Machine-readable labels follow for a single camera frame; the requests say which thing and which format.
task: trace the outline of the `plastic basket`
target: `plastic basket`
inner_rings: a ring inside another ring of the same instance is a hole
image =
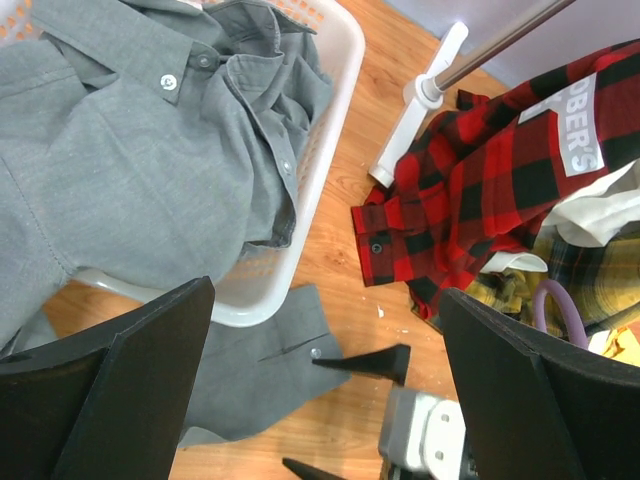
[[[334,96],[327,112],[312,130],[298,166],[298,219],[291,246],[239,262],[216,285],[212,321],[233,327],[263,322],[284,302],[329,173],[365,49],[358,22],[334,0],[272,0],[271,3],[317,31],[314,40],[322,68],[334,81]],[[37,35],[29,23],[30,6],[31,0],[0,0],[0,46]],[[77,279],[141,302],[164,293],[130,285],[97,270],[83,271]]]

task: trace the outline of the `red and black flannel shirt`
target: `red and black flannel shirt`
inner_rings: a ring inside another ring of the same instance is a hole
[[[604,167],[567,176],[558,114],[520,114],[596,73]],[[532,248],[560,200],[640,157],[640,40],[552,70],[492,100],[461,92],[398,162],[389,190],[352,209],[367,286],[405,281],[420,316],[444,288],[466,288],[496,251]]]

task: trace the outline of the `metal pole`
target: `metal pole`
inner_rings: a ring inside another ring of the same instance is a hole
[[[542,25],[576,0],[554,0],[544,6],[535,6],[513,21],[494,38],[480,45],[469,55],[458,57],[453,64],[436,75],[436,87],[444,92],[451,85],[466,77],[476,68],[491,60],[504,49],[514,44],[527,33]]]

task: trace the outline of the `wooden floor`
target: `wooden floor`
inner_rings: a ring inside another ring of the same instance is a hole
[[[413,347],[408,385],[455,398],[442,338],[409,312],[406,287],[363,287],[349,214],[349,207],[361,204],[372,185],[367,169],[402,108],[403,86],[426,67],[437,41],[380,0],[341,3],[362,26],[367,50],[295,285],[318,285],[346,355],[408,343]],[[482,72],[461,86],[488,95],[503,91]],[[59,333],[66,334],[135,306],[131,300],[72,284],[46,310]],[[179,451],[171,479],[293,478],[280,464],[283,456],[349,480],[378,478],[376,445],[389,388],[389,382],[354,378],[255,438]]]

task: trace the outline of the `white wall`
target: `white wall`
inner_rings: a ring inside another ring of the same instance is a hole
[[[437,37],[457,20],[470,30],[463,52],[488,40],[533,2],[550,0],[387,0]],[[484,68],[509,86],[600,48],[640,38],[640,0],[577,0]]]

